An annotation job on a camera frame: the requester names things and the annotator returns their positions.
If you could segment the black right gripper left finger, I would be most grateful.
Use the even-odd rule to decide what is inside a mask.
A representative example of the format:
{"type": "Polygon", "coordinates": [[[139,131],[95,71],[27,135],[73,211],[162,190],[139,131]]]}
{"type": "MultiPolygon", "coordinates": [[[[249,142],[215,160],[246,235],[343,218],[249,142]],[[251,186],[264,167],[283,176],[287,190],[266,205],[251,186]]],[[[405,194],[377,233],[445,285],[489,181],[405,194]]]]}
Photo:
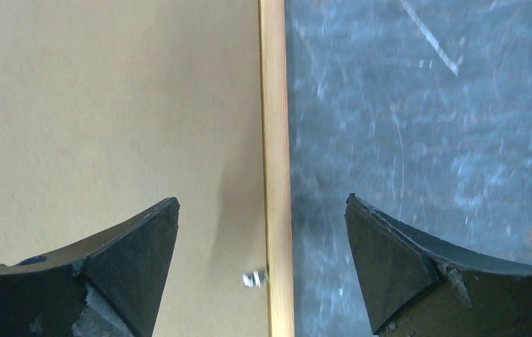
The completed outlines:
{"type": "Polygon", "coordinates": [[[0,336],[151,336],[179,210],[170,197],[73,244],[0,265],[0,336]]]}

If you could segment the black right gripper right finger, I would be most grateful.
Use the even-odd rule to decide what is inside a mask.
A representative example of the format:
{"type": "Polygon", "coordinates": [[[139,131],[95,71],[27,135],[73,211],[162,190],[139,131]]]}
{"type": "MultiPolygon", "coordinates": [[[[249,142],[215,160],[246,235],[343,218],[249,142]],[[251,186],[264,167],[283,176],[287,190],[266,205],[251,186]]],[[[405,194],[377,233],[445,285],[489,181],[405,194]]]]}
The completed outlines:
{"type": "Polygon", "coordinates": [[[532,336],[532,265],[444,241],[354,194],[345,222],[373,334],[532,336]]]}

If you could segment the brown cardboard backing board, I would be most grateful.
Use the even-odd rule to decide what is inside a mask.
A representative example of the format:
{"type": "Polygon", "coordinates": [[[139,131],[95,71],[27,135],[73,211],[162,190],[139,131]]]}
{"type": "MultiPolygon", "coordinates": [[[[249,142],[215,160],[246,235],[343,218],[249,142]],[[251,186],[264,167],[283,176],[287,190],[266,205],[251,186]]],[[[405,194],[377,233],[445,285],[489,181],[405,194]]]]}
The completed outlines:
{"type": "Polygon", "coordinates": [[[267,336],[257,1],[0,1],[0,264],[180,203],[155,336],[267,336]]]}

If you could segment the orange wooden picture frame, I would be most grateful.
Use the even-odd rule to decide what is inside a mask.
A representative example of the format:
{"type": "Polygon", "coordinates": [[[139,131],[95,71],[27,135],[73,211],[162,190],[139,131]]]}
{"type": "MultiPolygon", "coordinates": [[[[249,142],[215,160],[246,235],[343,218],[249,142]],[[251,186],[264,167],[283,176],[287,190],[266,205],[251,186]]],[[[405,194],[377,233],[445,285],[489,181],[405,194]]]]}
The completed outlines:
{"type": "Polygon", "coordinates": [[[269,328],[273,337],[294,337],[284,1],[260,1],[259,14],[269,328]]]}

